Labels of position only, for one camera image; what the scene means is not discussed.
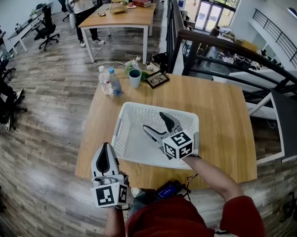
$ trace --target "wooden floor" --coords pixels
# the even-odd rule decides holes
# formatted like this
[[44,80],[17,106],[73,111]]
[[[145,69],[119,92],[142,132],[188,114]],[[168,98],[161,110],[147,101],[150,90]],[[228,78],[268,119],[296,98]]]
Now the wooden floor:
[[[161,7],[155,15],[148,55],[158,50]],[[59,43],[49,45],[43,52],[38,50],[41,41],[33,41],[31,33],[25,39],[28,53],[18,47],[19,55],[9,64],[17,69],[9,84],[15,90],[25,89],[23,106],[28,109],[16,116],[16,131],[6,132],[0,125],[0,185],[7,207],[0,222],[6,225],[4,232],[14,233],[7,234],[9,237],[103,234],[106,210],[93,204],[91,181],[74,175],[86,117],[98,84],[98,66],[90,63],[86,49],[79,46],[75,31],[68,21],[62,22],[62,17],[62,13],[53,16]],[[140,29],[113,29],[111,34],[97,62],[126,62],[141,56]],[[106,31],[102,30],[99,37],[105,36]],[[96,53],[99,46],[92,48]],[[256,148],[262,154],[268,153],[272,149],[264,131],[269,128],[254,128]],[[254,199],[268,236],[291,236],[288,232],[293,232],[297,223],[279,222],[286,195],[290,191],[297,193],[297,161],[259,166],[258,179],[243,184],[243,189]],[[223,201],[214,191],[194,191],[190,197],[208,226],[220,222]]]

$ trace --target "white sneaker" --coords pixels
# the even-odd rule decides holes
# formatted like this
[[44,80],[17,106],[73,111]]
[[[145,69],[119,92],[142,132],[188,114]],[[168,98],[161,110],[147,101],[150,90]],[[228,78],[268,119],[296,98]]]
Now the white sneaker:
[[11,128],[11,118],[8,118],[5,124],[5,129],[7,131],[10,131],[10,128]]
[[140,194],[140,193],[142,192],[142,189],[132,187],[132,188],[131,188],[131,191],[132,191],[132,195],[133,195],[133,198],[134,198],[134,197],[137,197],[137,195]]
[[23,93],[23,88],[19,92],[16,93],[14,102],[16,102],[16,101],[19,100],[19,98],[21,97],[22,93]]
[[104,45],[104,41],[99,39],[99,38],[97,38],[95,40],[92,40],[92,43],[93,44],[98,44],[98,45]]
[[85,41],[84,41],[84,40],[81,40],[81,41],[80,41],[80,46],[81,46],[81,47],[85,47]]

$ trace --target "ceiling light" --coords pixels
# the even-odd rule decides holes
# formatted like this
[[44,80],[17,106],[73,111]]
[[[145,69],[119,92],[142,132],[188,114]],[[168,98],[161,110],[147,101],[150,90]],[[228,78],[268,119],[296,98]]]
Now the ceiling light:
[[295,9],[290,7],[290,8],[288,8],[288,11],[289,11],[289,13],[291,13],[291,15],[293,17],[295,17],[297,19],[297,11]]

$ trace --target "picture frame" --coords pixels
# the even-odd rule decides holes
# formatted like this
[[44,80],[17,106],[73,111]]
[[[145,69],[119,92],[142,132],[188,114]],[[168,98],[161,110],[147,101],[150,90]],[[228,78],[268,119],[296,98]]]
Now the picture frame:
[[158,86],[164,84],[169,81],[169,77],[166,74],[162,73],[160,70],[150,74],[145,81],[151,86],[152,89],[157,88]]

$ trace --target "white plastic basket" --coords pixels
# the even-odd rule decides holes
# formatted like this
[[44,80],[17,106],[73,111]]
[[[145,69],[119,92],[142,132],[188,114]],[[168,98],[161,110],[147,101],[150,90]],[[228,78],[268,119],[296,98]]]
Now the white plastic basket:
[[182,160],[169,160],[159,149],[161,145],[144,132],[143,125],[159,132],[167,131],[159,112],[168,113],[179,120],[182,129],[187,129],[194,137],[194,150],[198,152],[199,118],[196,114],[126,102],[122,106],[111,143],[117,157],[146,165],[191,169]]

